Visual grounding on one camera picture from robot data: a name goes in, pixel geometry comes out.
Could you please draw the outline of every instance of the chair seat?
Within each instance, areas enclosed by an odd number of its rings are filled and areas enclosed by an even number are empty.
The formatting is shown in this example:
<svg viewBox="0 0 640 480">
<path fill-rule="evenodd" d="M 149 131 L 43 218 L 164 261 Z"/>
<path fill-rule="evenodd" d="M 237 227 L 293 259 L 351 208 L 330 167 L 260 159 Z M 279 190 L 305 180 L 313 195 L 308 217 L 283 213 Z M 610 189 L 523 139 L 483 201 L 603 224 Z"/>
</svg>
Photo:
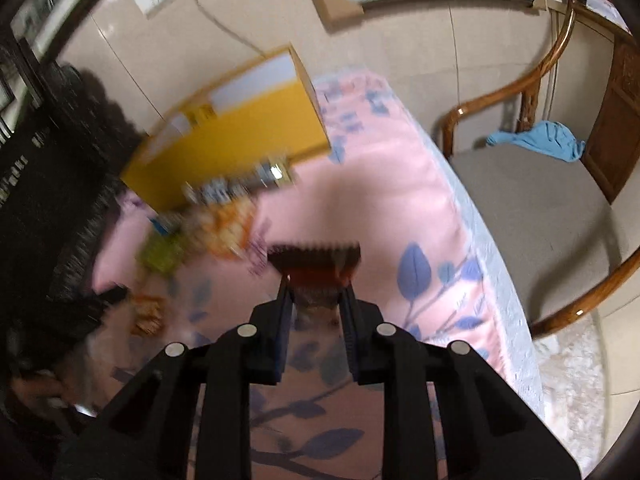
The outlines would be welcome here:
<svg viewBox="0 0 640 480">
<path fill-rule="evenodd" d="M 499 144 L 450 164 L 498 246 L 530 325 L 620 264 L 611 208 L 581 162 Z"/>
</svg>

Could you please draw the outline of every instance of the cardboard box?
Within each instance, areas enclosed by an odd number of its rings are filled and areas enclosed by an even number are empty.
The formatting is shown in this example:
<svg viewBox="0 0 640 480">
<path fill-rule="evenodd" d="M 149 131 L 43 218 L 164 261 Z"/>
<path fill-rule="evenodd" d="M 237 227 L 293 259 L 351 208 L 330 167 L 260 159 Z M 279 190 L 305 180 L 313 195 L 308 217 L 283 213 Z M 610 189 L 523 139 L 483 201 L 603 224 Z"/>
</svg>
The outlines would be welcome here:
<svg viewBox="0 0 640 480">
<path fill-rule="evenodd" d="M 251 170 L 267 156 L 291 164 L 329 151 L 311 81 L 292 46 L 271 52 L 183 101 L 122 173 L 156 211 L 186 203 L 182 185 Z"/>
</svg>

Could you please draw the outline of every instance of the pink floral bed sheet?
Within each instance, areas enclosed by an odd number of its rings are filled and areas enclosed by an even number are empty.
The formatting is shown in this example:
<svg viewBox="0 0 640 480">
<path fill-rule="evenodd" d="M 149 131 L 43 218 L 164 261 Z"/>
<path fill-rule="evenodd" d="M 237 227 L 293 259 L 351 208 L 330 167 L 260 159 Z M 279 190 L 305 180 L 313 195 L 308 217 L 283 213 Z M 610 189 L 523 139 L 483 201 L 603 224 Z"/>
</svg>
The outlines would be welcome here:
<svg viewBox="0 0 640 480">
<path fill-rule="evenodd" d="M 518 376 L 520 365 L 514 371 L 504 312 L 431 141 L 375 74 L 326 78 L 316 91 L 330 155 L 297 166 L 295 186 L 260 197 L 246 260 L 203 256 L 171 280 L 149 281 L 147 291 L 168 300 L 161 338 L 131 336 L 126 306 L 108 314 L 89 345 L 94 399 L 107 402 L 166 343 L 208 344 L 273 299 L 280 277 L 266 263 L 269 244 L 358 241 L 362 263 L 353 288 L 359 298 L 424 342 L 466 340 L 521 396 L 533 393 L 525 400 L 536 409 L 540 386 L 530 372 Z M 120 220 L 95 263 L 94 288 L 132 285 L 152 214 L 133 193 L 122 198 Z M 515 339 L 531 345 L 522 334 L 522 311 L 509 316 L 519 321 Z M 282 383 L 252 386 L 254 478 L 376 478 L 382 407 L 379 387 L 351 382 L 339 329 L 297 320 Z M 437 419 L 434 424 L 443 478 L 442 428 Z"/>
</svg>

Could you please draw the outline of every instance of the power cord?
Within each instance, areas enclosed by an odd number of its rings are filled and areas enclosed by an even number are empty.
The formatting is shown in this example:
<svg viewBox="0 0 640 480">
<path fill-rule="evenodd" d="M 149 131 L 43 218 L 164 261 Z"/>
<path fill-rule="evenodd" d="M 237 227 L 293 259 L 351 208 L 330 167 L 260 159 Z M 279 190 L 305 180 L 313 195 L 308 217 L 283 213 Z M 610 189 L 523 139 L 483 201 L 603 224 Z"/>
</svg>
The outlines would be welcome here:
<svg viewBox="0 0 640 480">
<path fill-rule="evenodd" d="M 232 37 L 234 40 L 238 41 L 239 43 L 242 43 L 244 46 L 247 46 L 259 56 L 267 57 L 265 51 L 255 46 L 255 44 L 253 44 L 247 38 L 244 38 L 240 36 L 240 34 L 232 31 L 224 23 L 220 22 L 219 19 L 217 19 L 213 14 L 211 14 L 207 9 L 205 9 L 202 6 L 199 0 L 193 0 L 193 1 L 196 3 L 196 7 L 198 7 L 198 10 L 204 15 L 204 17 L 207 18 L 211 23 L 213 23 L 217 28 L 222 30 L 225 34 L 228 34 L 230 37 Z"/>
</svg>

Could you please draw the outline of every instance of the chair backrest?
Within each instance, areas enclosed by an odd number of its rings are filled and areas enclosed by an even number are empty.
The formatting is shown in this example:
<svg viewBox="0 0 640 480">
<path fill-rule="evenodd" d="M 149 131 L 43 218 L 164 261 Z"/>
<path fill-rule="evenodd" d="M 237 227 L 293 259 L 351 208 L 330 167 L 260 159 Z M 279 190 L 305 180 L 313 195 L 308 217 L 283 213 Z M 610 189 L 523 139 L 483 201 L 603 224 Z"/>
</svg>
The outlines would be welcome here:
<svg viewBox="0 0 640 480">
<path fill-rule="evenodd" d="M 609 203 L 618 196 L 640 157 L 640 49 L 616 37 L 609 83 L 582 163 Z"/>
</svg>

